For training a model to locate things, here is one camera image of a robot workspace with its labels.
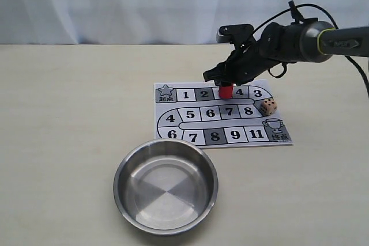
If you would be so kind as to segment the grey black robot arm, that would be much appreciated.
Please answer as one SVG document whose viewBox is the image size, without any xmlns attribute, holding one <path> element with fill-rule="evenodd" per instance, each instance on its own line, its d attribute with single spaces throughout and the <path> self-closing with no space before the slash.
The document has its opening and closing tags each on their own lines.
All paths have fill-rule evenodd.
<svg viewBox="0 0 369 246">
<path fill-rule="evenodd" d="M 332 55 L 368 56 L 368 27 L 336 29 L 313 18 L 304 23 L 268 24 L 259 40 L 250 24 L 221 26 L 218 43 L 234 45 L 229 57 L 203 73 L 216 85 L 243 85 L 279 64 L 322 63 Z"/>
</svg>

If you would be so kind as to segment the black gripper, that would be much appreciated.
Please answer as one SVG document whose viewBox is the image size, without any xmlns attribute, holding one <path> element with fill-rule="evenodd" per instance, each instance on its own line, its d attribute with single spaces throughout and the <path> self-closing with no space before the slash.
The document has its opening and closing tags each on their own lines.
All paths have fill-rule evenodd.
<svg viewBox="0 0 369 246">
<path fill-rule="evenodd" d="M 243 85 L 277 65 L 275 59 L 262 57 L 259 44 L 251 44 L 242 53 L 234 51 L 222 66 L 216 66 L 203 72 L 205 82 L 214 81 L 219 87 Z"/>
</svg>

